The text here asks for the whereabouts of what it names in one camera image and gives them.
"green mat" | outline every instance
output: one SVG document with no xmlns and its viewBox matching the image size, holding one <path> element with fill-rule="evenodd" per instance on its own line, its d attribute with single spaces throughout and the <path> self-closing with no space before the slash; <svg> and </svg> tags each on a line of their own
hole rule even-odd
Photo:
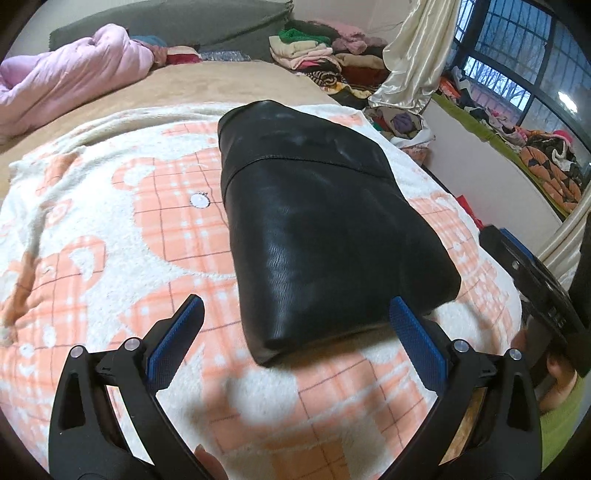
<svg viewBox="0 0 591 480">
<path fill-rule="evenodd" d="M 528 176 L 528 178 L 538 187 L 538 190 L 542 193 L 542 195 L 544 195 L 544 197 L 546 197 L 546 199 L 550 202 L 552 207 L 554 207 L 556 211 L 560 212 L 563 218 L 569 216 L 566 210 L 564 210 L 560 205 L 558 205 L 558 203 L 556 203 L 556 201 L 544 190 L 544 188 L 542 187 L 542 181 L 538 177 L 536 177 L 532 172 L 530 172 L 530 169 L 528 169 L 524 165 L 519 155 L 515 151 L 513 151 L 496 133 L 482 125 L 472 115 L 470 115 L 463 109 L 459 108 L 451 100 L 445 98 L 443 95 L 438 95 L 434 93 L 431 96 L 431 98 L 441 108 L 443 108 L 448 115 L 452 116 L 458 122 L 460 122 L 466 130 L 476 135 L 483 142 L 488 142 L 492 148 L 497 150 L 497 152 L 499 152 L 505 158 L 508 158 L 515 165 L 517 165 L 519 169 L 523 171 L 523 173 L 525 173 Z"/>
<path fill-rule="evenodd" d="M 585 380 L 578 378 L 566 401 L 540 418 L 542 427 L 542 470 L 562 451 L 574 432 L 583 401 Z"/>
</svg>

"white wall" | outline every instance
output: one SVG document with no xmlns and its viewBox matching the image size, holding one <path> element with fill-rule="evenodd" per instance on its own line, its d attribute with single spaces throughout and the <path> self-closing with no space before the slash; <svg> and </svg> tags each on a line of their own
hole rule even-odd
<svg viewBox="0 0 591 480">
<path fill-rule="evenodd" d="M 484 224 L 505 227 L 534 254 L 562 225 L 540 191 L 511 161 L 431 101 L 424 113 L 435 133 L 427 168 Z"/>
<path fill-rule="evenodd" d="M 338 20 L 367 30 L 378 1 L 381 0 L 294 0 L 294 17 L 300 20 Z"/>
<path fill-rule="evenodd" d="M 367 27 L 368 34 L 391 42 L 417 0 L 376 0 Z"/>
<path fill-rule="evenodd" d="M 8 56 L 35 55 L 47 51 L 49 34 L 56 28 L 109 8 L 137 1 L 142 0 L 48 0 L 21 31 Z M 270 1 L 282 3 L 285 0 Z M 294 0 L 294 16 L 301 20 L 338 20 L 367 30 L 378 1 L 387 3 L 387 0 Z"/>
<path fill-rule="evenodd" d="M 12 44 L 8 57 L 35 55 L 49 50 L 49 34 L 89 15 L 138 0 L 48 0 L 43 4 Z"/>
</svg>

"black clamp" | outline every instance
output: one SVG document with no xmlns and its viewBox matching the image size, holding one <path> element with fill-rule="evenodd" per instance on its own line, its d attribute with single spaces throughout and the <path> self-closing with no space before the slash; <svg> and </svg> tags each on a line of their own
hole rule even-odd
<svg viewBox="0 0 591 480">
<path fill-rule="evenodd" d="M 479 239 L 482 248 L 511 275 L 515 287 L 527 299 L 524 306 L 532 317 L 548 330 L 547 344 L 538 345 L 538 350 L 554 349 L 565 354 L 581 377 L 587 375 L 591 370 L 591 319 L 584 310 L 575 309 L 569 293 L 552 273 L 506 229 L 487 226 Z M 586 293 L 589 298 L 589 287 Z M 538 385 L 547 375 L 545 355 L 529 360 L 530 374 Z"/>
<path fill-rule="evenodd" d="M 213 480 L 170 423 L 156 392 L 170 385 L 203 326 L 201 298 L 190 295 L 170 319 L 117 350 L 70 351 L 57 387 L 49 431 L 49 470 L 56 480 Z M 148 455 L 131 453 L 106 386 L 119 387 Z"/>
<path fill-rule="evenodd" d="M 479 353 L 417 318 L 400 297 L 389 319 L 423 385 L 438 398 L 410 443 L 380 480 L 533 480 L 541 471 L 540 417 L 519 350 Z M 462 454 L 440 465 L 473 390 L 486 388 Z"/>
</svg>

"pink comforter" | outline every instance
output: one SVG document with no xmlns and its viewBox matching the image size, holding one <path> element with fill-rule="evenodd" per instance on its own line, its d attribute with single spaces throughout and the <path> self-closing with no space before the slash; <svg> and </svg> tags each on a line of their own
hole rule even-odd
<svg viewBox="0 0 591 480">
<path fill-rule="evenodd" d="M 154 56 L 109 24 L 53 52 L 0 64 L 0 144 L 144 78 Z"/>
</svg>

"white circle patch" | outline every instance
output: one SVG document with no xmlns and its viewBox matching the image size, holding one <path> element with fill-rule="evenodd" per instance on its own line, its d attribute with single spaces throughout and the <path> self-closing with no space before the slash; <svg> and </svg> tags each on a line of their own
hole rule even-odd
<svg viewBox="0 0 591 480">
<path fill-rule="evenodd" d="M 195 208 L 207 208 L 209 207 L 209 198 L 207 198 L 207 194 L 205 193 L 196 193 L 195 195 L 191 195 L 191 205 Z"/>
</svg>

